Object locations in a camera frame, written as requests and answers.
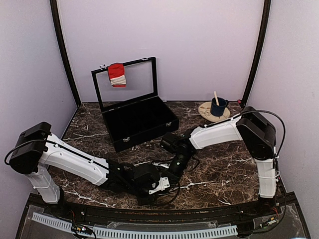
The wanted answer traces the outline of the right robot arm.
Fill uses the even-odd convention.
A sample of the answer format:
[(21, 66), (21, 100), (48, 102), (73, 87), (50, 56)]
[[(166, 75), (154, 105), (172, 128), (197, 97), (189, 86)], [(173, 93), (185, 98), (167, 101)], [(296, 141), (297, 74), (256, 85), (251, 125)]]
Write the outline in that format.
[(190, 128), (181, 136), (166, 133), (160, 146), (174, 154), (166, 171), (167, 177), (174, 183), (179, 182), (188, 162), (200, 149), (230, 141), (242, 141), (257, 164), (259, 196), (262, 199), (255, 204), (254, 211), (259, 216), (267, 215), (274, 207), (272, 198), (277, 190), (278, 158), (282, 145), (277, 145), (276, 128), (264, 114), (279, 118), (273, 112), (245, 107), (241, 113), (231, 118)]

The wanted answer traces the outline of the red and beige sock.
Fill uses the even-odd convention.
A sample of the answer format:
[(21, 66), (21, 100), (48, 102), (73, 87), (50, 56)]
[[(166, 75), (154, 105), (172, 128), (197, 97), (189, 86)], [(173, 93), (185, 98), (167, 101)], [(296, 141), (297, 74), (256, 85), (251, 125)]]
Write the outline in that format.
[(125, 87), (125, 68), (122, 63), (114, 63), (108, 66), (108, 77), (112, 87)]

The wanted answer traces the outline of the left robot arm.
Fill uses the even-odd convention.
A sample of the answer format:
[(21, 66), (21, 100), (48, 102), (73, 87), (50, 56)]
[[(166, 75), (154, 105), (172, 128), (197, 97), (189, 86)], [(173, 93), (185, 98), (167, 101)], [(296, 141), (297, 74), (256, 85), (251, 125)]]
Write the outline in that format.
[(134, 166), (89, 155), (63, 142), (50, 129), (49, 123), (41, 122), (23, 131), (4, 162), (25, 175), (59, 217), (70, 213), (70, 205), (63, 201), (64, 193), (47, 166), (60, 168), (105, 190), (134, 195), (139, 205), (153, 203), (159, 193), (170, 188), (169, 179), (162, 177), (155, 165)]

